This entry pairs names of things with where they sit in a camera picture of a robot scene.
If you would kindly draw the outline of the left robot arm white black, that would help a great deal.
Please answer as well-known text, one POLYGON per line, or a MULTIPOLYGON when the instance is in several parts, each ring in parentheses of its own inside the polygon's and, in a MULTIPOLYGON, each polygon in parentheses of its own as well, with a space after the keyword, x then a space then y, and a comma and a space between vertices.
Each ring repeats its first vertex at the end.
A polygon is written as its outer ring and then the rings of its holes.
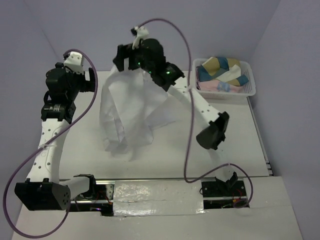
POLYGON ((78 195, 93 199, 98 186, 91 174, 79 174, 67 181, 59 177, 60 162, 69 129, 76 120, 75 99, 79 93, 97 91, 97 74, 85 72, 62 62, 46 73, 44 105, 41 109, 41 137, 33 166, 24 182, 15 185, 14 192, 30 211, 66 210, 78 195))

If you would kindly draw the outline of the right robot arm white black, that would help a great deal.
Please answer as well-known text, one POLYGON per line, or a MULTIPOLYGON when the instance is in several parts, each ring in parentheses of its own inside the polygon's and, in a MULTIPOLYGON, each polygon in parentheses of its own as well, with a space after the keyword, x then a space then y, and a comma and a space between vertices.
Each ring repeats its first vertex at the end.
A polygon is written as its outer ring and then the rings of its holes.
POLYGON ((132 43, 120 44, 112 62, 120 72, 144 70, 157 86, 190 107, 191 120, 198 121, 202 127, 196 135, 196 141, 202 148, 213 152, 225 141, 229 114, 214 108, 196 89, 189 87, 184 73, 166 60, 163 46, 158 40, 141 40, 137 47, 132 43))

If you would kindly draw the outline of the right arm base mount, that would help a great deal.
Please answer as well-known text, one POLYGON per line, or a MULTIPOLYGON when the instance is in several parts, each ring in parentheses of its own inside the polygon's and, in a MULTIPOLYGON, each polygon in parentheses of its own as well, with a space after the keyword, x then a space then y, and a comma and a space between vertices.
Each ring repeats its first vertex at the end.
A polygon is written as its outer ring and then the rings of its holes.
POLYGON ((237 180, 231 188, 221 180, 204 180, 199 193, 203 197, 203 207, 209 209, 249 208, 249 195, 243 180, 237 180))

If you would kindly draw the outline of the white long sleeve shirt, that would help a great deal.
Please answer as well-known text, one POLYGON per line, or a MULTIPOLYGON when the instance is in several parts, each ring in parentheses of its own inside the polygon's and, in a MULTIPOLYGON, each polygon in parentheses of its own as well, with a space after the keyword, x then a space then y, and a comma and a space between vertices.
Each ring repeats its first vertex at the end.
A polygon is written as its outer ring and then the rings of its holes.
POLYGON ((151 145, 154 130, 176 122, 169 95, 142 69, 113 66, 101 89, 99 125, 104 150, 116 157, 151 145))

